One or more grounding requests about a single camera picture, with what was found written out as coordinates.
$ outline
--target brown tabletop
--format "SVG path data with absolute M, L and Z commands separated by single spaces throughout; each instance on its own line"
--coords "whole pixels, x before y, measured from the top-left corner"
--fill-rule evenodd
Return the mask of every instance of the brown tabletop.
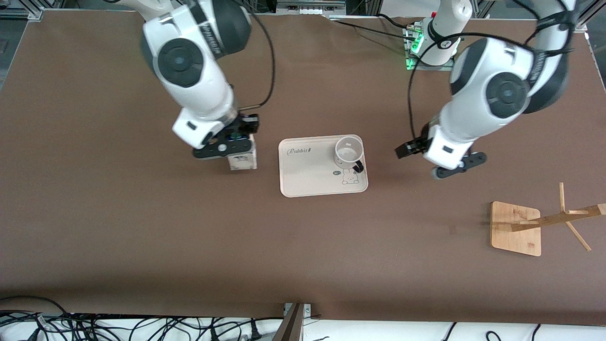
M 171 132 L 179 107 L 140 55 L 137 13 L 49 11 L 28 25 L 0 92 L 2 295 L 79 312 L 275 316 L 301 301 L 327 319 L 606 323 L 603 218 L 576 224 L 591 252 L 565 225 L 544 228 L 540 257 L 489 244 L 491 201 L 552 214 L 563 181 L 571 208 L 606 202 L 606 96 L 582 34 L 562 99 L 481 138 L 485 165 L 436 181 L 421 156 L 393 151 L 410 139 L 400 39 L 320 16 L 262 20 L 278 78 L 258 110 L 259 169 L 242 172 L 195 160 Z M 467 29 L 521 41 L 533 25 Z M 220 60 L 243 106 L 269 82 L 253 29 Z M 418 73 L 418 128 L 449 100 L 447 80 Z M 347 133 L 364 140 L 365 192 L 282 196 L 280 141 Z

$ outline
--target white mug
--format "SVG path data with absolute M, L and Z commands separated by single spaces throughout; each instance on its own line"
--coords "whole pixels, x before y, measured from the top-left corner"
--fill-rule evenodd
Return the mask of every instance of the white mug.
M 335 163 L 339 168 L 353 169 L 357 173 L 364 171 L 360 159 L 364 155 L 362 140 L 355 136 L 342 137 L 335 144 Z

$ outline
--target wooden stand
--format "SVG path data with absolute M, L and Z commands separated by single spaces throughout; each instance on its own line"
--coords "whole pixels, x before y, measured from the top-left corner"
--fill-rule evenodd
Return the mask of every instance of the wooden stand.
M 490 244 L 521 254 L 541 255 L 541 227 L 566 223 L 585 250 L 591 248 L 570 223 L 573 220 L 606 215 L 606 204 L 566 210 L 564 184 L 560 183 L 560 213 L 541 217 L 539 210 L 500 201 L 490 206 Z

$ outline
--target square wooden base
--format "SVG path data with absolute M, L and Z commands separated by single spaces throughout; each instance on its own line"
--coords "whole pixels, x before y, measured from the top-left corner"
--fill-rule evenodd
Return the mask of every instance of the square wooden base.
M 511 223 L 539 218 L 541 213 L 535 208 L 528 208 L 500 201 L 490 205 L 490 244 L 521 254 L 541 255 L 541 228 L 511 232 Z

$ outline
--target black mug handle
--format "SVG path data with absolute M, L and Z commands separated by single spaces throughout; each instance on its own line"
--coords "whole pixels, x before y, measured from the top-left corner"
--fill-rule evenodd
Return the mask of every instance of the black mug handle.
M 364 165 L 362 164 L 362 161 L 358 160 L 356 161 L 356 165 L 353 166 L 353 170 L 356 171 L 356 173 L 361 173 L 364 171 Z

